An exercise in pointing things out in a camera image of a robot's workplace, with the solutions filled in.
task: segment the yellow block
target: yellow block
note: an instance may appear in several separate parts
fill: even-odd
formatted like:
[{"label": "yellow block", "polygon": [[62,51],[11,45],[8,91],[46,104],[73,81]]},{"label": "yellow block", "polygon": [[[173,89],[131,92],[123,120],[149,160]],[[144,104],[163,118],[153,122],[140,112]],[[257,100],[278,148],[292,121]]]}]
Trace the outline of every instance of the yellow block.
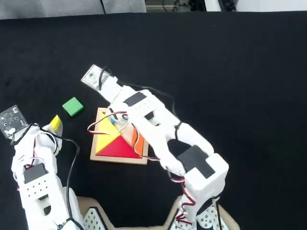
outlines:
[{"label": "yellow block", "polygon": [[61,124],[61,119],[58,115],[56,115],[52,121],[50,122],[51,127],[54,131],[57,131],[57,129],[59,128],[60,124]]},{"label": "yellow block", "polygon": [[[103,119],[99,124],[99,129],[97,131],[100,132],[107,132],[107,133],[116,133],[118,132],[117,128],[112,125],[111,121],[109,119]],[[110,144],[113,140],[115,140],[117,137],[120,136],[120,133],[114,135],[106,135],[106,134],[97,134],[97,146],[96,146],[96,152],[99,152],[102,150],[105,146]]]}]

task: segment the table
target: table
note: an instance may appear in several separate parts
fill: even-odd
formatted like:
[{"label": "table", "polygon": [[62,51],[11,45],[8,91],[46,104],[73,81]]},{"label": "table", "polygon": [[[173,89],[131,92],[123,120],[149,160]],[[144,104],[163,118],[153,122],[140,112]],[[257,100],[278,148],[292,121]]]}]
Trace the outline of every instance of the table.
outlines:
[{"label": "table", "polygon": [[[180,186],[147,166],[89,161],[86,132],[99,95],[80,83],[92,64],[122,81],[176,97],[180,119],[229,163],[221,205],[242,229],[300,229],[307,127],[307,12],[117,14],[0,21],[0,111],[17,104],[28,122],[55,114],[81,155],[71,179],[97,199],[116,227],[163,224]],[[68,117],[71,97],[84,110]],[[161,98],[170,105],[167,98]],[[183,147],[170,144],[175,154]],[[14,151],[0,138],[3,229],[26,221],[10,171]],[[74,149],[58,159],[63,184]]]}]

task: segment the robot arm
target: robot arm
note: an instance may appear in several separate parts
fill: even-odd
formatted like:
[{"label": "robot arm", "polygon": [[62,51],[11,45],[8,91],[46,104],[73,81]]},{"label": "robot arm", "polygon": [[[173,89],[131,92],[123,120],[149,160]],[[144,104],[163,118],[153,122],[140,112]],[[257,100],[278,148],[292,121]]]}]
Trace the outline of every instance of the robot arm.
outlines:
[{"label": "robot arm", "polygon": [[[58,136],[62,134],[60,125],[56,130],[51,124],[43,129]],[[14,146],[16,152],[11,170],[18,183],[29,230],[57,230],[70,217],[65,196],[67,188],[57,177],[56,155],[62,140],[50,133],[40,130],[37,124],[31,124],[13,135],[13,140],[20,141]],[[82,224],[77,197],[72,189],[69,193],[73,218]],[[69,221],[60,229],[79,228]]]},{"label": "robot arm", "polygon": [[[224,189],[228,164],[219,154],[214,153],[212,145],[204,137],[190,125],[181,123],[150,91],[121,87],[116,77],[95,65],[81,81],[110,102],[109,108],[112,111],[127,111],[128,122],[152,146],[161,166],[176,175],[184,176],[184,195],[178,205],[182,213],[177,223],[185,222],[195,226],[198,211]],[[127,118],[113,119],[126,122]],[[167,146],[171,139],[178,139],[191,147],[176,159]]]}]

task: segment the red triangle piece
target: red triangle piece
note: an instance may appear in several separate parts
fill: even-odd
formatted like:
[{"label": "red triangle piece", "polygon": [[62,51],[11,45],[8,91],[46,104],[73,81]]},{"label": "red triangle piece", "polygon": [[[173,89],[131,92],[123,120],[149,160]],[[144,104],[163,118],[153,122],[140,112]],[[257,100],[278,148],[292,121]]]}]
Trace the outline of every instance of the red triangle piece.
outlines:
[{"label": "red triangle piece", "polygon": [[141,158],[137,154],[135,154],[133,148],[125,141],[122,136],[117,137],[110,144],[97,152],[96,156],[125,157],[137,159]]}]

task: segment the wall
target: wall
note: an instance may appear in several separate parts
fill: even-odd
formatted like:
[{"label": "wall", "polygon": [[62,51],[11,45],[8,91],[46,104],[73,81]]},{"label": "wall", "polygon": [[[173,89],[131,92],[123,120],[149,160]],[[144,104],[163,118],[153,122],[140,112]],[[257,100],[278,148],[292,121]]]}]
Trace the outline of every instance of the wall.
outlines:
[{"label": "wall", "polygon": [[238,0],[237,11],[306,11],[307,0]]}]

